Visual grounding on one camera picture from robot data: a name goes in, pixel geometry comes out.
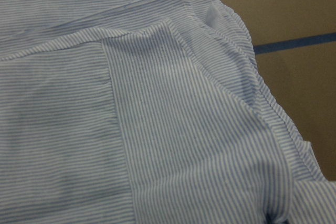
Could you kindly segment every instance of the blue line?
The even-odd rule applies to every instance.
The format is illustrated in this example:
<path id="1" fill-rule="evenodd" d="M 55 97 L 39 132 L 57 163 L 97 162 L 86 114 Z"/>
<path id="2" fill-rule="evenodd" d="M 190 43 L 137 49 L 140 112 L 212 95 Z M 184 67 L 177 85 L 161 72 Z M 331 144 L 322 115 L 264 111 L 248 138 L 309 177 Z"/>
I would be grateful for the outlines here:
<path id="1" fill-rule="evenodd" d="M 265 54 L 267 52 L 275 52 L 280 50 L 310 46 L 332 41 L 336 41 L 336 33 L 322 34 L 306 38 L 286 40 L 265 45 L 254 46 L 254 52 L 256 55 L 259 55 L 259 54 Z"/>

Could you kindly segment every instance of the striped shirt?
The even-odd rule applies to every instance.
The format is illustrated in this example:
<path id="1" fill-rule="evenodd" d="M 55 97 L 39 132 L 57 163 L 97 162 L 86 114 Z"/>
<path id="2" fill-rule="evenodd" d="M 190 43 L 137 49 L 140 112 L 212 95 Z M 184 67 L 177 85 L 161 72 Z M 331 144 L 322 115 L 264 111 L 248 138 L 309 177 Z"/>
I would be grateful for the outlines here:
<path id="1" fill-rule="evenodd" d="M 0 0 L 1 223 L 333 223 L 336 186 L 219 0 Z"/>

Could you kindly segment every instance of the floor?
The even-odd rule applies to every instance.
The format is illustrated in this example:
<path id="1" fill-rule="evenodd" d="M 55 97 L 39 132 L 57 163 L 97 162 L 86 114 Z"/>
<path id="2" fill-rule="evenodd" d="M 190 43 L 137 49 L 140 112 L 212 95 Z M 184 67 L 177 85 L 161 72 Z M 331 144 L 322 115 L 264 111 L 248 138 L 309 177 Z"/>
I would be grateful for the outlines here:
<path id="1" fill-rule="evenodd" d="M 312 143 L 325 177 L 336 180 L 334 0 L 221 1 L 242 17 L 254 46 L 263 49 L 256 56 L 261 76 L 303 138 Z M 334 42 L 321 43 L 321 35 Z M 310 36 L 317 37 L 296 43 Z M 285 46 L 273 44 L 280 41 Z M 289 42 L 294 48 L 283 50 Z"/>

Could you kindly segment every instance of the blue stripe on floor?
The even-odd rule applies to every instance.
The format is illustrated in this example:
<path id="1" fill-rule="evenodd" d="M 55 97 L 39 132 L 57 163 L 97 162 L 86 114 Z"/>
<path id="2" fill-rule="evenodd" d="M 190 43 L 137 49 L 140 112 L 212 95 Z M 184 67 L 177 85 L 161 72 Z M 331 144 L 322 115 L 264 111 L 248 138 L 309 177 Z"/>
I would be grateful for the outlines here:
<path id="1" fill-rule="evenodd" d="M 299 39 L 286 40 L 265 45 L 254 46 L 254 52 L 256 55 L 259 55 L 259 54 L 265 54 L 267 52 L 310 46 L 332 41 L 336 41 L 336 33 L 323 34 L 306 38 L 299 38 Z"/>

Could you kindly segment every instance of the pinstripe fabric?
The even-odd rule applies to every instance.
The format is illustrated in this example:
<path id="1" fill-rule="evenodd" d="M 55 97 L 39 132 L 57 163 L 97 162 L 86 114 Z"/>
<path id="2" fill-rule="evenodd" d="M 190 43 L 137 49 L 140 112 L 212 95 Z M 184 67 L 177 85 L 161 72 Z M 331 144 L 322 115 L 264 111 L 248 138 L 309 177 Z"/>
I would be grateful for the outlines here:
<path id="1" fill-rule="evenodd" d="M 259 76 L 250 36 L 233 10 L 219 0 L 51 0 L 42 13 L 28 8 L 28 20 L 21 13 L 8 15 L 18 3 L 41 10 L 46 1 L 0 1 L 7 7 L 0 14 L 6 21 L 0 23 L 0 87 L 8 94 L 0 105 L 6 129 L 0 135 L 1 157 L 13 156 L 2 170 L 9 177 L 2 190 L 8 205 L 2 203 L 0 218 L 17 223 L 333 222 L 335 187 Z M 97 64 L 92 55 L 100 70 L 91 69 Z M 48 81 L 51 73 L 54 81 Z M 84 73 L 90 77 L 82 78 Z M 106 78 L 106 86 L 96 78 Z M 52 86 L 41 86 L 42 80 Z M 25 97 L 30 89 L 33 95 Z M 17 97 L 28 102 L 8 106 Z M 64 114 L 53 109 L 55 101 L 65 105 Z M 71 121 L 78 124 L 70 127 Z M 95 132 L 104 134 L 92 143 L 111 153 L 87 144 Z M 22 149 L 33 145 L 28 153 L 13 152 L 11 139 L 21 140 Z M 54 141 L 72 148 L 55 144 L 53 152 Z M 39 143 L 42 157 L 35 164 L 48 160 L 46 153 L 55 163 L 33 162 L 27 170 L 37 168 L 30 177 L 20 170 L 11 173 L 22 166 L 21 159 L 38 157 Z M 87 157 L 86 172 L 78 162 L 67 166 Z M 53 180 L 43 169 L 73 173 L 74 179 Z M 96 187 L 90 174 L 98 178 Z M 19 181 L 17 187 L 13 181 Z M 50 181 L 54 184 L 43 189 Z M 25 205 L 38 191 L 46 198 Z M 47 197 L 49 191 L 66 191 L 67 197 Z M 76 192 L 92 193 L 80 198 Z M 62 208 L 62 202 L 69 205 Z M 308 208 L 313 208 L 309 218 Z"/>

